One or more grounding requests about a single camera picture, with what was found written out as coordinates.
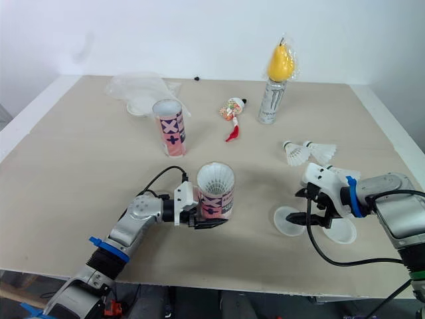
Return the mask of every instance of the white wall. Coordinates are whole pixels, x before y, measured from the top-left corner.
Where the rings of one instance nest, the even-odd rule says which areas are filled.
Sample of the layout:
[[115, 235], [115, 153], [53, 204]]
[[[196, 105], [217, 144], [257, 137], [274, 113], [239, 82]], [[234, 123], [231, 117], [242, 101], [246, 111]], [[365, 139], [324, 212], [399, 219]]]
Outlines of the white wall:
[[260, 80], [285, 31], [299, 80], [374, 84], [410, 133], [425, 135], [404, 111], [424, 117], [422, 89], [399, 72], [424, 67], [425, 1], [2, 1], [0, 102], [13, 115], [58, 73]]

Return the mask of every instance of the pink paper cup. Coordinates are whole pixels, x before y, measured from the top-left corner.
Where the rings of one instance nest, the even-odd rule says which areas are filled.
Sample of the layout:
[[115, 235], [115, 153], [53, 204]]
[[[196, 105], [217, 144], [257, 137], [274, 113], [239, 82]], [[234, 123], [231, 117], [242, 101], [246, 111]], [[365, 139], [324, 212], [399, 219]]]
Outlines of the pink paper cup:
[[229, 219], [233, 208], [234, 173], [223, 163], [209, 163], [198, 172], [199, 201], [205, 219]]
[[153, 105], [152, 110], [161, 132], [165, 154], [170, 158], [179, 158], [185, 155], [186, 133], [181, 103], [171, 99], [160, 100]]

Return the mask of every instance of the yellow pear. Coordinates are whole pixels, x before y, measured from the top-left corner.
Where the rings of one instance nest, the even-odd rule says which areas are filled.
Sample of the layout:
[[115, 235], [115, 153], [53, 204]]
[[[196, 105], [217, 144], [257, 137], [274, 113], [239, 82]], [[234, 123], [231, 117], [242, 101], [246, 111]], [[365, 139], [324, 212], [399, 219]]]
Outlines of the yellow pear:
[[272, 60], [268, 66], [268, 76], [275, 82], [287, 80], [295, 69], [293, 58], [285, 44], [279, 44], [273, 52]]

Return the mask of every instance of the silver can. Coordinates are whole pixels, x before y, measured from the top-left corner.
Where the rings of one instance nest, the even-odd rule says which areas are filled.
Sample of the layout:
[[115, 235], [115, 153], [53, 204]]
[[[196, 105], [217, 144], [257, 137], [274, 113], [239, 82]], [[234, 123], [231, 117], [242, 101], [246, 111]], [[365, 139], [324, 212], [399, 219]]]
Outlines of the silver can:
[[258, 121], [263, 124], [273, 124], [276, 121], [276, 112], [285, 89], [286, 81], [274, 82], [270, 78], [267, 80], [266, 91], [258, 113]]

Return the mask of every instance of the clear plastic wrap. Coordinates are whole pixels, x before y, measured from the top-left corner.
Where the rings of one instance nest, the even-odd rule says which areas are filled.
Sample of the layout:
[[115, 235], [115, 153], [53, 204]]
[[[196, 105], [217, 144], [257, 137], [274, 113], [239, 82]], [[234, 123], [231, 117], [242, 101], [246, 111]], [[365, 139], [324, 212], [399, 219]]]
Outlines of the clear plastic wrap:
[[264, 69], [264, 79], [270, 78], [274, 82], [295, 80], [299, 75], [297, 53], [293, 49], [294, 41], [283, 34], [278, 45]]
[[127, 102], [127, 111], [134, 116], [152, 115], [153, 105], [160, 100], [176, 100], [186, 116], [186, 106], [177, 98], [181, 83], [163, 80], [154, 72], [121, 74], [114, 76], [105, 87], [105, 93]]

